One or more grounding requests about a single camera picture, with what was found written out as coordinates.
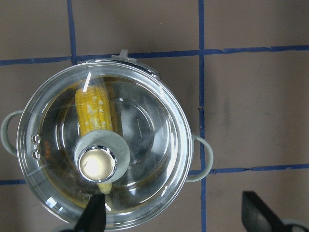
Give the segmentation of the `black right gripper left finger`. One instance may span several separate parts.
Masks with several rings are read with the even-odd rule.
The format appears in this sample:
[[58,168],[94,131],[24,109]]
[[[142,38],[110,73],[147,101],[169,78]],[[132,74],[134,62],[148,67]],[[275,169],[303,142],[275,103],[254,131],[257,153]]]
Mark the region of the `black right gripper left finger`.
[[104,232],[106,229],[105,195],[91,197],[80,219],[74,226],[75,232]]

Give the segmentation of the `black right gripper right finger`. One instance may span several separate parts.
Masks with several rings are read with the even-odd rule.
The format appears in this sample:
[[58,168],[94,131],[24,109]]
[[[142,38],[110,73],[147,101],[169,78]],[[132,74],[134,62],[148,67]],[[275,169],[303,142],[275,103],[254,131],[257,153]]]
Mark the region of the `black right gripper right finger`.
[[254,191],[242,193],[242,224],[247,232],[288,232],[278,216]]

